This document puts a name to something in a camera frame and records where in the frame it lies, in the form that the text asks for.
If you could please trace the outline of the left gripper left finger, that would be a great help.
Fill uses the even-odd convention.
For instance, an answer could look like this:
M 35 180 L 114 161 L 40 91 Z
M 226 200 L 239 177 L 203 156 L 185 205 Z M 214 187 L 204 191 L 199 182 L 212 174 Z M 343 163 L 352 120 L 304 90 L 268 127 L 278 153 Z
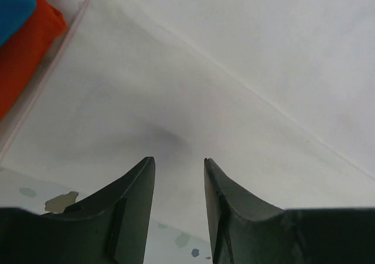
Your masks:
M 1 263 L 143 263 L 154 184 L 145 157 L 60 214 L 1 208 Z

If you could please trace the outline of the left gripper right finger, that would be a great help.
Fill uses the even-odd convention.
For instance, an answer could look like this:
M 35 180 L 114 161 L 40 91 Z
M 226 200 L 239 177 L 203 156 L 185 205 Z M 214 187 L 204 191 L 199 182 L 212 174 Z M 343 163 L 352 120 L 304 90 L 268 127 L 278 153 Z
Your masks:
M 281 209 L 204 161 L 214 263 L 373 263 L 373 208 Z

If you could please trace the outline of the white t shirt red print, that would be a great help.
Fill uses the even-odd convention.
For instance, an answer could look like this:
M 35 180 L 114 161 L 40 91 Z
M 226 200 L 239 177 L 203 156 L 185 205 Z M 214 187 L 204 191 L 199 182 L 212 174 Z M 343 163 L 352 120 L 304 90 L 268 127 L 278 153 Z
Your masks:
M 138 161 L 151 217 L 208 239 L 203 161 L 281 208 L 374 206 L 374 0 L 47 0 L 68 30 L 1 122 L 1 205 Z

